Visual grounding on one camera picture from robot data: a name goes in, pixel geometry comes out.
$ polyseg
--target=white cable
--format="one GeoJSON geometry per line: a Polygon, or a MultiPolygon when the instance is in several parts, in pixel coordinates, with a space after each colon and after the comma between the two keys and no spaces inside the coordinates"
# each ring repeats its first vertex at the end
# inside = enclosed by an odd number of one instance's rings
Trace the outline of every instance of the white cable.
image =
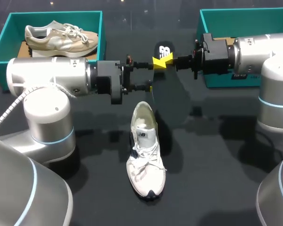
{"type": "Polygon", "coordinates": [[[7,116],[15,109],[15,107],[24,100],[24,98],[26,96],[28,96],[30,93],[40,89],[40,88],[46,88],[46,87],[54,87],[59,89],[60,91],[62,91],[63,93],[65,93],[68,97],[71,98],[76,98],[76,96],[72,95],[66,88],[64,88],[63,86],[57,84],[57,83],[48,83],[46,85],[41,85],[41,86],[37,86],[37,87],[30,87],[27,88],[11,105],[10,107],[2,114],[2,116],[0,117],[0,124],[7,118],[7,116]]]}

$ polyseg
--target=beige sneaker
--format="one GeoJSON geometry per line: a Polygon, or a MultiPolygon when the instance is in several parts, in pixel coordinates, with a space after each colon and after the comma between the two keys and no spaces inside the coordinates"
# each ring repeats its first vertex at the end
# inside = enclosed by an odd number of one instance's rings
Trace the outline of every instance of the beige sneaker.
{"type": "Polygon", "coordinates": [[[25,27],[25,40],[32,57],[82,57],[98,46],[98,34],[56,21],[44,27],[25,27]]]}

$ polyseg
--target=cardboard insert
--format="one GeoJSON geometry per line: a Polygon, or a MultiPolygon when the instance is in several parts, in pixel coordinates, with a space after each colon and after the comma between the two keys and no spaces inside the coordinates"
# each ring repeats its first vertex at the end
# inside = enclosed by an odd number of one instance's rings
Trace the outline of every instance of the cardboard insert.
{"type": "MultiPolygon", "coordinates": [[[[97,52],[93,53],[92,55],[89,55],[87,57],[85,57],[88,60],[96,60],[96,54],[97,52]]],[[[27,44],[25,43],[25,41],[23,41],[21,43],[18,55],[18,58],[30,58],[30,53],[29,53],[29,47],[27,46],[27,44]]]]}
{"type": "Polygon", "coordinates": [[[227,38],[214,38],[214,40],[223,40],[223,39],[226,40],[228,45],[233,45],[234,41],[235,41],[235,38],[229,38],[229,37],[227,37],[227,38]]]}

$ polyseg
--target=shoe tongue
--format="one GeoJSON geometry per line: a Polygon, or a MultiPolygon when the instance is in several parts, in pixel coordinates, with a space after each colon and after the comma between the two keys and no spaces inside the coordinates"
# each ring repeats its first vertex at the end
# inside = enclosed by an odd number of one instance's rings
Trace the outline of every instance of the shoe tongue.
{"type": "Polygon", "coordinates": [[[152,147],[156,142],[155,129],[136,128],[137,144],[142,148],[152,147]]]}
{"type": "Polygon", "coordinates": [[[47,28],[47,36],[51,33],[52,28],[47,28]]]}

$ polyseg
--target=shoe sole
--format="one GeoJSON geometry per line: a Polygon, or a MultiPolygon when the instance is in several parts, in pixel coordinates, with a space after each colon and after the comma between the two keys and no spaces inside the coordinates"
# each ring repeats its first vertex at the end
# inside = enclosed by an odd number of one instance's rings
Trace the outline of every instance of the shoe sole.
{"type": "Polygon", "coordinates": [[[32,57],[52,57],[52,56],[65,56],[65,57],[82,57],[92,51],[94,51],[98,46],[95,46],[91,49],[79,52],[79,53],[70,53],[59,50],[32,50],[32,57]]]}

